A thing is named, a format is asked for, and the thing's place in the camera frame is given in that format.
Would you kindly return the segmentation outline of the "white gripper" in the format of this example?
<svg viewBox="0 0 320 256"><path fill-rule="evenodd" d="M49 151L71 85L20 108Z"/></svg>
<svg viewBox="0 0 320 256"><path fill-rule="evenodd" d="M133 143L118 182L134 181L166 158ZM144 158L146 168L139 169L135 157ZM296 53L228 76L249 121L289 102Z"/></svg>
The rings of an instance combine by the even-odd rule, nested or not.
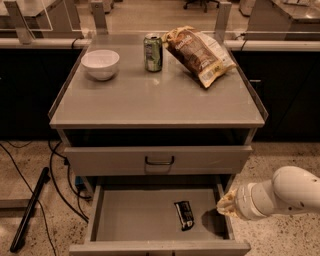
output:
<svg viewBox="0 0 320 256"><path fill-rule="evenodd" d="M244 220L256 220L259 212L252 201L254 183L241 185L236 190L227 192L217 203L217 211L221 215L237 217Z"/></svg>

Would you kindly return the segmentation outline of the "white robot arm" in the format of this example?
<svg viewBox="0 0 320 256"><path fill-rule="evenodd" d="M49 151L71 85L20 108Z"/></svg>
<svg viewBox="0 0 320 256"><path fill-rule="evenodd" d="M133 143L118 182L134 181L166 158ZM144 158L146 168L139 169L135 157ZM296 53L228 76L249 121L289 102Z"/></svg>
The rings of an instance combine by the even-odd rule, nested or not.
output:
<svg viewBox="0 0 320 256"><path fill-rule="evenodd" d="M284 166L269 180L229 191L218 201L217 211L246 221L273 215L319 213L320 178L300 167Z"/></svg>

